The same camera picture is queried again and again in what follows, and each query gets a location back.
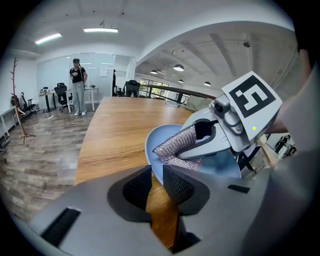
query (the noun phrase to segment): pink cloth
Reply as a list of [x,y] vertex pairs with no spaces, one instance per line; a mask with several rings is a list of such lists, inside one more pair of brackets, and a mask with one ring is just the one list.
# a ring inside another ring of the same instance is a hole
[[194,125],[191,125],[161,143],[152,152],[167,165],[199,171],[205,160],[203,157],[192,159],[180,159],[176,157],[178,151],[195,144],[196,140],[196,128]]

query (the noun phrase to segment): gray cloth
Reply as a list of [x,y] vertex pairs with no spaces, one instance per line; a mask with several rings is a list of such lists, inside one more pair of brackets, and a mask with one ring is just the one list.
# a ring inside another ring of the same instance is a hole
[[212,101],[213,100],[210,98],[201,98],[190,95],[186,102],[185,108],[191,112],[197,112],[199,110],[209,107]]
[[84,82],[80,81],[72,84],[72,102],[77,113],[87,112]]

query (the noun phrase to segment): black t-shirt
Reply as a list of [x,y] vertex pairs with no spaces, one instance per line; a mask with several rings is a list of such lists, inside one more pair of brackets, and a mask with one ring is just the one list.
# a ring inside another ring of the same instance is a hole
[[81,80],[84,80],[84,72],[86,72],[86,70],[81,67],[81,72],[80,72],[80,68],[77,69],[77,71],[75,70],[75,68],[71,68],[70,69],[70,75],[72,76],[72,83],[78,83]]

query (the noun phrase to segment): window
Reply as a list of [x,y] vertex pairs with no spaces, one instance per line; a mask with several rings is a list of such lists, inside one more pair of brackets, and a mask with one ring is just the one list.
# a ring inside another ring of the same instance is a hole
[[[158,81],[154,81],[154,80],[144,79],[144,78],[141,78],[140,84],[141,84],[141,86],[140,86],[139,94],[142,95],[142,96],[146,96],[146,97],[149,96],[150,88],[149,87],[145,87],[143,85],[169,87],[169,84],[158,82]],[[152,93],[151,94],[151,98],[152,99],[161,98],[160,96],[167,97],[167,95],[168,95],[168,91],[167,90],[162,90],[162,89],[159,89],[159,88],[152,88],[151,93]]]
[[149,83],[149,80],[141,78],[140,89],[139,89],[139,94],[140,95],[147,97],[148,87],[145,87],[143,85],[148,85],[148,83]]

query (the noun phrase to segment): gray pants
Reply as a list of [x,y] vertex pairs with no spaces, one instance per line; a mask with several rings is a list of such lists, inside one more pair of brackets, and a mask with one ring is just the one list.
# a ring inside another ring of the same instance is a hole
[[80,81],[72,84],[72,102],[76,112],[87,112],[84,82]]

